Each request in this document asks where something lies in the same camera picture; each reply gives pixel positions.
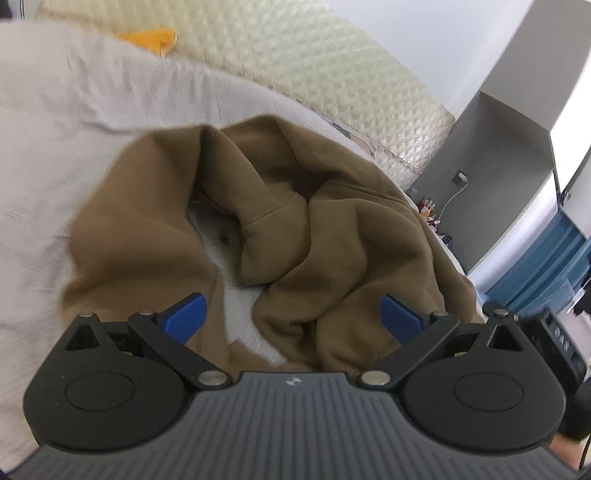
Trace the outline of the grey wall charger plug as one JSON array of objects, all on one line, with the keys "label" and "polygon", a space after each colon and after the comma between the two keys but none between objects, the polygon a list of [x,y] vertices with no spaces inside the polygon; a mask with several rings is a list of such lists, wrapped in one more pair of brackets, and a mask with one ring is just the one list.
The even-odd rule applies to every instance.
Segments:
[{"label": "grey wall charger plug", "polygon": [[452,182],[456,186],[462,187],[462,186],[467,185],[469,180],[468,180],[467,175],[462,170],[458,170],[457,173],[452,178]]}]

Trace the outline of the brown hoodie sweatshirt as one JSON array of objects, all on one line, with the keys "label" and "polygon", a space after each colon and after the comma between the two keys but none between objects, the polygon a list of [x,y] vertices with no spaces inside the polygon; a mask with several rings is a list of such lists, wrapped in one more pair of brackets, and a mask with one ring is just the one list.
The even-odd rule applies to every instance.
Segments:
[{"label": "brown hoodie sweatshirt", "polygon": [[190,348],[231,374],[270,363],[225,334],[223,280],[187,218],[194,198],[238,229],[238,280],[263,288],[259,333],[287,369],[356,374],[398,348],[380,303],[477,323],[477,297],[403,191],[339,143],[274,116],[217,130],[149,133],[129,145],[70,230],[66,320],[115,321],[207,300]]}]

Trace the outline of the cream quilted mattress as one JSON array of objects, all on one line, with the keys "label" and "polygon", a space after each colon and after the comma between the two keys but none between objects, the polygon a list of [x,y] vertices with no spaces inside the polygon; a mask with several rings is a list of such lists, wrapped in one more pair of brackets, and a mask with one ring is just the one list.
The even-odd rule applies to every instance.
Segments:
[{"label": "cream quilted mattress", "polygon": [[175,53],[301,103],[370,146],[407,188],[455,117],[393,54],[322,1],[43,1],[37,17],[128,33],[170,27]]}]

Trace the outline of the orange tag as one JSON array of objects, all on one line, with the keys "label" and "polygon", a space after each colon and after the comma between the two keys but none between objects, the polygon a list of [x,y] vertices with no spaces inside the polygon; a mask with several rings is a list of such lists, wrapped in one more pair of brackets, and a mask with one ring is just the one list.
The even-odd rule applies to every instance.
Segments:
[{"label": "orange tag", "polygon": [[165,57],[175,47],[177,33],[172,28],[161,28],[118,34],[117,38],[156,56]]}]

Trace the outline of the bottles on blue shelf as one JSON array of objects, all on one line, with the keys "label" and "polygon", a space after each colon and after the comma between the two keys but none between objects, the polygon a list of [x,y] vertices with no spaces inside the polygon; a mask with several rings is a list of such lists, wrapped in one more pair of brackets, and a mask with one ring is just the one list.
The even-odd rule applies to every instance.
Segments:
[{"label": "bottles on blue shelf", "polygon": [[433,200],[423,197],[418,203],[420,215],[427,221],[428,226],[447,246],[453,243],[453,237],[440,230],[441,219],[437,214],[436,204]]}]

